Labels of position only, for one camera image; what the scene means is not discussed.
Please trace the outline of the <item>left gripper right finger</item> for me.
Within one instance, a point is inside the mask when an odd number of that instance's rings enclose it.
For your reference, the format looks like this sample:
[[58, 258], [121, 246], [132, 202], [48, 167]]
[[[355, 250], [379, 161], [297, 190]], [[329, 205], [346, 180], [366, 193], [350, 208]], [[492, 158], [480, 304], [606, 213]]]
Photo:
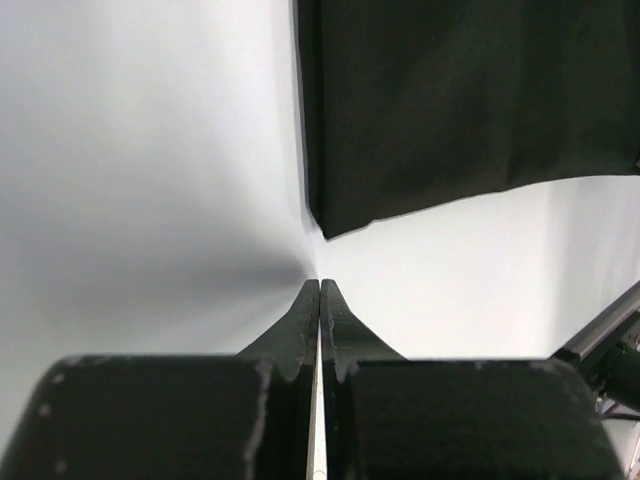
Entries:
[[587, 385], [557, 358], [409, 360], [321, 284], [332, 479], [620, 479]]

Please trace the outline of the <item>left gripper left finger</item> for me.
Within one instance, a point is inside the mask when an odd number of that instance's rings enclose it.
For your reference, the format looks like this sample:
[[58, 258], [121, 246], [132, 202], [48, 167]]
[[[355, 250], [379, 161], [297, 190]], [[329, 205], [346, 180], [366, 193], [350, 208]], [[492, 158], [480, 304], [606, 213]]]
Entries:
[[304, 479], [320, 285], [239, 353], [83, 355], [36, 384], [5, 479]]

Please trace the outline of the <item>black t-shirt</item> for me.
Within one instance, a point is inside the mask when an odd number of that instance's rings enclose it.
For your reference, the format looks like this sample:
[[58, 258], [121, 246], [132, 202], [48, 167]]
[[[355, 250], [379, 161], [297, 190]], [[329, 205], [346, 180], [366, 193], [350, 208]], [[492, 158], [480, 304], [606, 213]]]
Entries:
[[307, 200], [327, 239], [639, 171], [635, 1], [298, 1]]

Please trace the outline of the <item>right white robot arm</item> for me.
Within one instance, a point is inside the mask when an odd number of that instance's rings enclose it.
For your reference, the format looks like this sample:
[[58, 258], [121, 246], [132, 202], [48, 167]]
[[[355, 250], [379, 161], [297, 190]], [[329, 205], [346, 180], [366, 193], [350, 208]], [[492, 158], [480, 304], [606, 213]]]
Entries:
[[639, 285], [632, 285], [559, 348], [597, 399], [639, 416]]

